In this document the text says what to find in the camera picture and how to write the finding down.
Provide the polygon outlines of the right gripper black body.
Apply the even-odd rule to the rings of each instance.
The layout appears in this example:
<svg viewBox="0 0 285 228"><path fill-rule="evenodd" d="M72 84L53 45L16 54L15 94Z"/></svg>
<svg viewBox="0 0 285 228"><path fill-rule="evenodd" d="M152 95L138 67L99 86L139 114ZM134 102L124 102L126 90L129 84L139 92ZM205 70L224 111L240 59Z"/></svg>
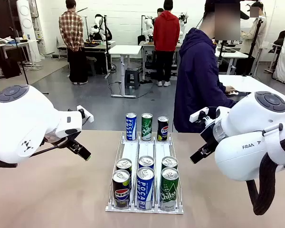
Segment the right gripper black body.
<svg viewBox="0 0 285 228"><path fill-rule="evenodd" d="M205 129L200 133L200 136L205 141L205 144L208 143L211 146L214 146L215 148L218 145L217 140L215 139L213 127L215 126L215 120L212 120L211 122L208 122L208 125L205 127Z"/></svg>

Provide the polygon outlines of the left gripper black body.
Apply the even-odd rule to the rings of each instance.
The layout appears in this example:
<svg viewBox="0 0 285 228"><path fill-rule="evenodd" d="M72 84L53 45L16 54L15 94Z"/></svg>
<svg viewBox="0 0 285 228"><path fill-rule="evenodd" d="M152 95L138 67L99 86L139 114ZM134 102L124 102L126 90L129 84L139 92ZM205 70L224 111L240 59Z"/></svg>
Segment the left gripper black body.
<svg viewBox="0 0 285 228"><path fill-rule="evenodd" d="M58 141L58 145L64 145L64 144L66 144L68 141L74 142L74 141L75 141L75 138L76 138L80 133L81 133L81 131L76 132L76 133L73 133L73 134L71 134L71 135L68 135L68 136L66 136L66 137L64 137L64 138L62 138L62 139L60 139L60 140Z"/></svg>

